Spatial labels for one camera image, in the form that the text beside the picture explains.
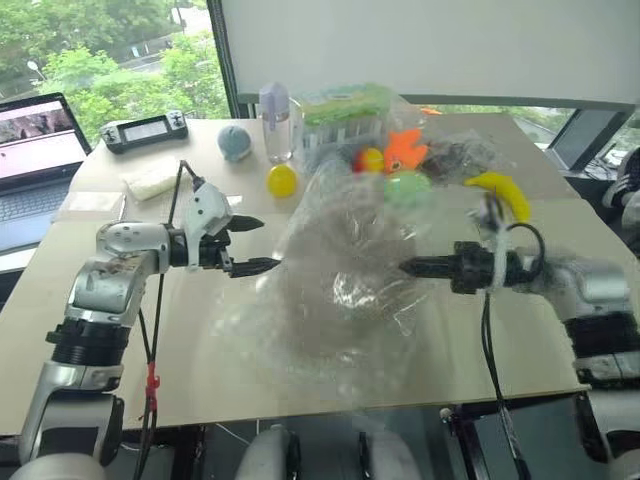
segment plastic bottle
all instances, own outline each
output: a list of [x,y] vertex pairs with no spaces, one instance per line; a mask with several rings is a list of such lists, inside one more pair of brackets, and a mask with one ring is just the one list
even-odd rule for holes
[[260,89],[262,129],[267,157],[274,164],[291,158],[291,126],[289,92],[280,83],[269,83]]

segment blue ball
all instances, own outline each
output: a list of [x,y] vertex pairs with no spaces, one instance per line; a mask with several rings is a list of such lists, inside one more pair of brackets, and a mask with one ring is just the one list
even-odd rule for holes
[[239,162],[251,152],[251,137],[242,127],[224,127],[218,134],[218,146],[225,160]]

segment laptop screen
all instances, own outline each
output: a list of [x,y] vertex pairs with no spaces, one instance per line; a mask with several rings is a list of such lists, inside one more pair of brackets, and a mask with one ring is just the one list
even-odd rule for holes
[[0,181],[85,158],[60,101],[0,111]]

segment orange fish toy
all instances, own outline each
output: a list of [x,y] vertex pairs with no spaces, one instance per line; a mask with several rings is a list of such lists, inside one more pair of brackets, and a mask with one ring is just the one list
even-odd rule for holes
[[415,170],[427,156],[429,147],[417,145],[420,140],[420,129],[414,128],[404,132],[390,132],[389,145],[384,150],[384,171],[393,173],[398,170]]

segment laptop keyboard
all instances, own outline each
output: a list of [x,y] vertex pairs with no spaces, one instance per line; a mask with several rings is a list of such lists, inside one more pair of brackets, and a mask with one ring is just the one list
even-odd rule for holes
[[56,211],[68,191],[65,183],[0,197],[0,222]]

